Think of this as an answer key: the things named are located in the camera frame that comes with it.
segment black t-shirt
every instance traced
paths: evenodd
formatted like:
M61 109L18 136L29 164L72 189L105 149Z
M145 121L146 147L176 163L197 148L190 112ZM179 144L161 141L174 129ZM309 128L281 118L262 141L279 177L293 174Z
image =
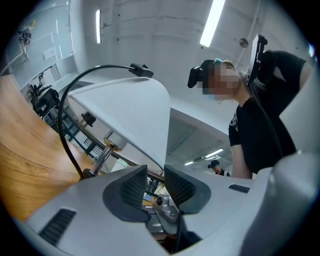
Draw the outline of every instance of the black t-shirt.
M230 173L227 170L224 170L224 169L221 169L221 172L220 172L219 175L230 177Z
M285 51L272 52L276 54L276 66L285 81L273 76L266 84L266 90L259 93L259 98L276 131L283 155L287 156L296 148L279 115L299 92L300 73L306 61ZM236 117L238 131L229 125L230 145L241 145L249 170L257 174L263 168L274 166L280 155L254 99L250 98L242 107L238 106Z

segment fluorescent light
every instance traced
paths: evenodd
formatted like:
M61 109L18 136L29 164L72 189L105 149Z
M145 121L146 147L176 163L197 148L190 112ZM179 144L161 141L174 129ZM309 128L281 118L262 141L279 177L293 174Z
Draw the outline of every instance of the fluorescent light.
M218 22L222 13L222 9L224 8L226 0L213 0L211 10L206 20L204 30L202 33L202 37L200 40L200 44L209 47L214 37L215 31L218 26Z
M95 13L95 30L96 30L96 42L101 43L101 34L100 34L100 14L101 10L97 10Z
M206 155L205 157L206 157L206 158L212 157L212 156L214 156L214 155L216 155L216 154L219 154L219 153L222 152L222 151L224 151L224 149L223 149L223 148L220 148L220 149L218 149L217 151L214 151L213 153Z
M191 162L185 163L184 165L185 165L185 166L189 166L189 165L192 165L193 163L194 163L194 162L191 161Z
M310 43L309 43L309 54L310 54L311 57L315 56L315 48Z

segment wooden surface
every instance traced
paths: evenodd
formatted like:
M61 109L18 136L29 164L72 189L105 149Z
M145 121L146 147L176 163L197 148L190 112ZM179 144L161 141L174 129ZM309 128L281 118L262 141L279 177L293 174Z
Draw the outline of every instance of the wooden surface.
M153 206L155 202L150 202L147 200L142 200L142 206Z
M82 169L92 160L70 149ZM28 105L10 75L0 76L0 196L11 216L34 210L79 180L59 135Z

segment vr headset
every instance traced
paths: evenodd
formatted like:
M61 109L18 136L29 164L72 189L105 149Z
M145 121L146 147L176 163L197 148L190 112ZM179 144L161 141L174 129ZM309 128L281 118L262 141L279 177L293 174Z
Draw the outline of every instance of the vr headset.
M258 79L261 83L267 84L274 73L277 58L270 50L264 52L265 45L268 41L262 35L257 35L252 43L251 59L249 64L246 85L254 79ZM202 94L208 94L209 69L214 69L216 64L222 63L221 59L207 59L201 66L195 66L190 70L188 87L193 88L197 82L202 82Z

